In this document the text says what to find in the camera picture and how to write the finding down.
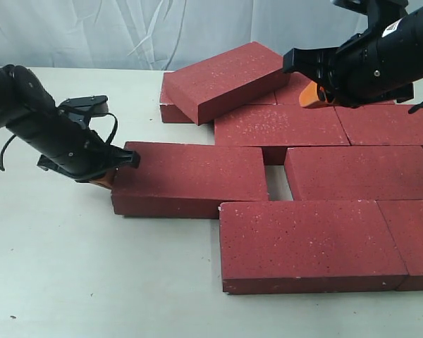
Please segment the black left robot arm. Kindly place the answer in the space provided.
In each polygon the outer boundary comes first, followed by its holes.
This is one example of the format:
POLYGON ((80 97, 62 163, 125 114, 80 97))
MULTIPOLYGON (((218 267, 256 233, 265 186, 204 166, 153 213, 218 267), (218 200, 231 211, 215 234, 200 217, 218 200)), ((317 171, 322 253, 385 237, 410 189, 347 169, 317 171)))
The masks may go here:
POLYGON ((39 152, 39 168, 110 189, 116 170, 137 168, 140 155, 112 144, 116 125, 107 139, 90 129, 91 119, 110 114, 107 101, 105 95, 84 96, 57 105, 30 69, 0 67, 0 129, 39 152))

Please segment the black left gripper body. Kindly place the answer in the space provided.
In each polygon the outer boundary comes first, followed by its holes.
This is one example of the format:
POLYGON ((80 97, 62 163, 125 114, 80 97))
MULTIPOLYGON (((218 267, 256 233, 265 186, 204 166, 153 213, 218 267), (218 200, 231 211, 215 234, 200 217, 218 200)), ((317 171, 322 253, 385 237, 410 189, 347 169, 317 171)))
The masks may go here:
POLYGON ((6 123, 6 128, 41 153, 39 167, 77 182, 88 182, 108 170, 139 166, 140 155, 136 151, 111 144, 117 122, 103 140, 90 127, 82 129, 60 113, 52 96, 31 70, 17 65, 10 69, 10 76, 25 114, 6 123))

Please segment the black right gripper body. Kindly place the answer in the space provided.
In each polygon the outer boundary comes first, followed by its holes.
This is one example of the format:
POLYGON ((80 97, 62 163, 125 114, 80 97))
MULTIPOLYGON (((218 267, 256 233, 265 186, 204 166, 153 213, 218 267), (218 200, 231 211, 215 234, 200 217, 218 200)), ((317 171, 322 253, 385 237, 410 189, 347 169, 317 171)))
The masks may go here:
POLYGON ((341 46, 291 49, 283 72, 305 75, 342 107, 409 101, 423 78, 423 6, 384 30, 367 26, 341 46))

